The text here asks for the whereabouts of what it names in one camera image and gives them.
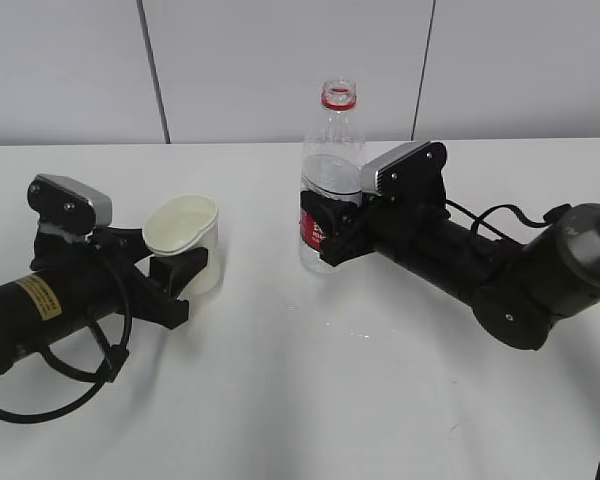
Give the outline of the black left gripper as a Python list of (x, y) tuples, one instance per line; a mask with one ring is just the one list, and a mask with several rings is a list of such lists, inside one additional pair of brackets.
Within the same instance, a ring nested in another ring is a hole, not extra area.
[(29, 328), (81, 330), (110, 314), (179, 327), (189, 319), (190, 302), (178, 297), (206, 268), (208, 250), (151, 256), (144, 275), (137, 264), (149, 256), (140, 228), (98, 228), (72, 244), (38, 234), (29, 280), (41, 289), (36, 299), (43, 308), (32, 309)]

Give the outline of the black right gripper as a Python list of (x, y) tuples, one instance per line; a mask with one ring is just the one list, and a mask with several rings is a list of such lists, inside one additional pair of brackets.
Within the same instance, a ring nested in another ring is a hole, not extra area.
[(428, 200), (366, 194), (360, 214), (358, 203), (303, 190), (300, 235), (323, 240), (319, 257), (328, 265), (370, 253), (407, 270), (450, 270), (455, 264), (455, 223), (444, 205)]

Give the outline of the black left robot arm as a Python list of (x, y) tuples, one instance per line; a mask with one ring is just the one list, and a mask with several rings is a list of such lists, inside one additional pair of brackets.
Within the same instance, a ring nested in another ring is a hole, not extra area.
[(204, 247), (158, 256), (138, 229), (100, 228), (75, 243), (38, 234), (31, 274), (0, 286), (0, 376), (110, 314), (177, 328), (189, 318), (179, 296), (207, 262)]

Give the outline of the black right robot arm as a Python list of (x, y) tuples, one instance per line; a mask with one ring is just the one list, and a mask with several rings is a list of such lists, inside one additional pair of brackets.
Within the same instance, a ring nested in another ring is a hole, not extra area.
[(300, 195), (324, 231), (318, 251), (337, 266), (377, 252), (469, 306), (502, 343), (537, 350), (554, 325), (600, 302), (600, 204), (559, 206), (523, 245), (451, 221), (442, 193), (366, 194), (360, 204)]

